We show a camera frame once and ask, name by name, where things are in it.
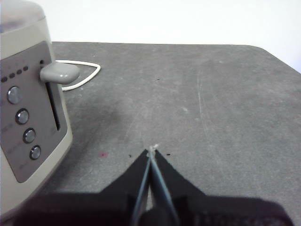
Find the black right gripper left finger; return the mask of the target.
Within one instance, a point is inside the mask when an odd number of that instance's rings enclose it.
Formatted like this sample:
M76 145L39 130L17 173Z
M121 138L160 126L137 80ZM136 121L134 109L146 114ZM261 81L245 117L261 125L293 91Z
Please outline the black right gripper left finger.
M144 150L116 180L97 193L36 196L20 209L15 226L129 226L139 215L148 185Z

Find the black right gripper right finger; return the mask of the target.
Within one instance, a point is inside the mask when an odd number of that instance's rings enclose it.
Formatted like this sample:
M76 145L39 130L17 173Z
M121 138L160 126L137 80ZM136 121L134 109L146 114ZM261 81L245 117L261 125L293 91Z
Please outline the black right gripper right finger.
M291 226L284 208L250 197L207 195L185 179L158 151L150 153L157 204L177 226Z

